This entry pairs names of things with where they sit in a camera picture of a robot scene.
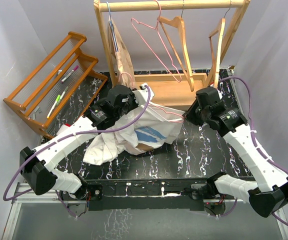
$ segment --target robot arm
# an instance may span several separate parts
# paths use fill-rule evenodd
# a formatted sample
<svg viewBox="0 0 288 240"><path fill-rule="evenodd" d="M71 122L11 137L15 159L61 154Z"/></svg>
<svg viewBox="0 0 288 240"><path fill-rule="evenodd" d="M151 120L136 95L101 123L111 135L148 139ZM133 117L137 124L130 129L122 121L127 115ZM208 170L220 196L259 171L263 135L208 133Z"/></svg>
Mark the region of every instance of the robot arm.
<svg viewBox="0 0 288 240"><path fill-rule="evenodd" d="M183 116L195 125L207 123L216 130L236 150L256 180L244 181L219 172L207 180L207 191L211 195L228 194L242 199L262 217L268 217L288 203L288 175L259 154L246 118L239 109L226 108L215 88L197 91L195 102ZM266 153L260 144L258 148Z"/></svg>
<svg viewBox="0 0 288 240"><path fill-rule="evenodd" d="M49 190L67 191L80 199L87 192L87 184L78 174L62 172L55 167L59 162L86 141L95 138L98 133L78 134L78 132L105 130L112 127L123 115L145 104L154 96L150 88L131 91L128 87L117 85L108 91L107 97L96 102L83 116L64 132L31 150L25 147L20 152L20 165L36 151L49 148L36 155L22 170L21 175L28 182L36 195Z"/></svg>

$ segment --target brown paper bag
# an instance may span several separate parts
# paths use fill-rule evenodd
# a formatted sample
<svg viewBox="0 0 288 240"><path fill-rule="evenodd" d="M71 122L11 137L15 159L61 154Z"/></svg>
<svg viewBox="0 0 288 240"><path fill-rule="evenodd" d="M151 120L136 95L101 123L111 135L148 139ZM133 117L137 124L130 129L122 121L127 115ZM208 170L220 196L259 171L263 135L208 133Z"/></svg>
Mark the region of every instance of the brown paper bag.
<svg viewBox="0 0 288 240"><path fill-rule="evenodd" d="M118 52L115 52L114 43L113 43L113 35L112 35L110 23L108 23L107 25L107 33L108 33L107 36L108 36L110 54L112 55L113 63L115 64L115 66L117 66L117 76L120 77L119 84L127 86L131 89L136 88L134 69L133 69L133 64L131 61L131 56L113 21L112 21L112 25L113 25L114 32L115 32Z"/></svg>

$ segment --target wooden rack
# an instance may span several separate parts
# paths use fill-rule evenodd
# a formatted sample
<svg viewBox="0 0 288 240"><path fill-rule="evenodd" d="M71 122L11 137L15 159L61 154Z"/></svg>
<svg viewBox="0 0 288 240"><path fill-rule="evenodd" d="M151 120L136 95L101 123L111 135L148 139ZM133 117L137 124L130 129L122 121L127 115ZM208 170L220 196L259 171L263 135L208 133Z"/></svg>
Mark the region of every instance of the wooden rack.
<svg viewBox="0 0 288 240"><path fill-rule="evenodd" d="M53 138L52 135L46 132L47 128L87 76L101 79L102 83L94 96L91 98L90 102L86 105L82 113L87 110L96 95L99 93L100 89L108 80L107 76L99 74L93 70L93 67L96 65L96 63L99 62L99 60L96 57L87 55L80 50L80 46L86 40L86 36L70 31L67 37L64 38L64 40L37 66L37 68L32 71L32 73L7 98L4 98L3 100L24 122L27 123L27 125L29 125L36 133L44 137L47 137L49 139ZM66 55L63 59L59 61L58 64L56 64L55 67L53 67L55 61L54 57L56 53L60 51L65 51L64 54ZM33 119L33 111L38 108L38 105L49 94L49 92L56 85L58 86L59 80L62 79L64 74L66 72L70 72L71 68L73 68L76 64L79 65L79 70L76 71L76 73L74 72L72 74L72 76L74 75L76 79L73 82L70 79L72 78L70 76L70 78L66 80L67 82L71 81L69 83L69 89L64 95L59 105L53 110L49 118L46 118L46 115L44 115L42 122ZM49 67L51 69L48 75L43 75L43 67ZM21 93L21 91L25 91L24 88L27 85L32 82L34 83L34 81L37 81L36 77L38 75L40 78L43 79L42 82L38 85L38 87L34 89L34 91L29 95L28 98L25 99L23 103L16 102L14 98L19 93Z"/></svg>
<svg viewBox="0 0 288 240"><path fill-rule="evenodd" d="M208 76L206 76L205 73L193 73L192 75L194 80L194 91L209 86L214 75L217 73L216 65L219 66L228 51L235 32L237 31L244 13L250 4L250 0L186 0L184 2L183 0L161 0L159 1L159 4L162 10L236 8L232 20L230 21L227 31L222 39L220 54L217 54L219 60L215 62L212 61L213 64ZM155 1L136 1L112 2L109 4L109 8L111 12L128 12L158 10L159 6ZM112 84L115 86L118 83L118 79L115 76L106 27L102 16L102 13L108 12L109 9L107 4L100 3L100 0L94 0L94 9L106 55L109 74ZM164 74L164 76L159 76L157 74L136 75L135 81L137 86L142 83L148 83L155 94L153 101L163 106L176 107L185 110L195 99L195 93L190 92L187 83L178 83L168 74Z"/></svg>

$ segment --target green marker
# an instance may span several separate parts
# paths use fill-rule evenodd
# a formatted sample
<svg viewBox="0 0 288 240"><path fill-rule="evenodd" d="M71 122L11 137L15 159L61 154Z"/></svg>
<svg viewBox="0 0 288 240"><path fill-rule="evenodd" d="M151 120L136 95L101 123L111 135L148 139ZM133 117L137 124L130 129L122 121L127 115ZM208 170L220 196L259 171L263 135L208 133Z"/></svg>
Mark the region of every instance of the green marker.
<svg viewBox="0 0 288 240"><path fill-rule="evenodd" d="M56 98L56 100L55 100L52 108L50 109L48 115L47 115L47 119L50 118L50 115L51 115L51 113L53 112L53 110L55 109L55 106L56 106L56 104L58 103L58 101L60 100L60 98L61 98L61 95L57 95L57 98Z"/></svg>
<svg viewBox="0 0 288 240"><path fill-rule="evenodd" d="M65 90L63 91L62 95L60 96L58 102L56 103L56 106L60 104L60 102L62 101L62 99L63 99L63 97L64 97L64 95L65 95L65 93L66 93L68 90L69 90L69 87L67 86L67 87L65 88Z"/></svg>

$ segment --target wooden hanger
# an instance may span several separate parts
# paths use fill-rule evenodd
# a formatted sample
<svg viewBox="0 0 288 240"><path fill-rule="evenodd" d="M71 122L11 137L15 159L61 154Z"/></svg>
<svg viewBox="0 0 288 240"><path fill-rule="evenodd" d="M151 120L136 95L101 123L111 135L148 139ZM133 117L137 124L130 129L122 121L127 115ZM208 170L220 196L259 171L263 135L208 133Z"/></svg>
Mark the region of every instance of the wooden hanger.
<svg viewBox="0 0 288 240"><path fill-rule="evenodd" d="M225 28L225 18L222 18L219 21L217 27L208 36L209 37L209 44L210 44L210 54L212 56L212 67L215 68L213 83L214 83L214 88L216 88L216 89L218 88L218 84L219 84L221 48L222 48L224 28ZM217 44L217 53L216 53L216 59L215 59L213 44L212 44L212 37L217 33L218 33L218 44Z"/></svg>
<svg viewBox="0 0 288 240"><path fill-rule="evenodd" d="M188 81L189 87L190 87L190 91L193 92L194 91L194 79L193 79L193 74L192 74L192 68L191 68L191 63L190 63L190 58L189 58L189 53L188 53L188 49L186 46L186 34L185 34L185 23L184 20L182 18L180 18L179 16L176 16L173 18L173 20L169 20L165 17L160 16L158 19L165 35L166 38L179 62L180 67L183 70L183 73L185 75L186 80ZM185 61L185 65L186 68L184 68L182 61L172 43L172 40L168 34L168 32L166 31L164 24L170 25L174 28L177 28L178 30L178 34L179 34L179 39L182 45L182 51L183 51L183 57L184 57L184 61Z"/></svg>

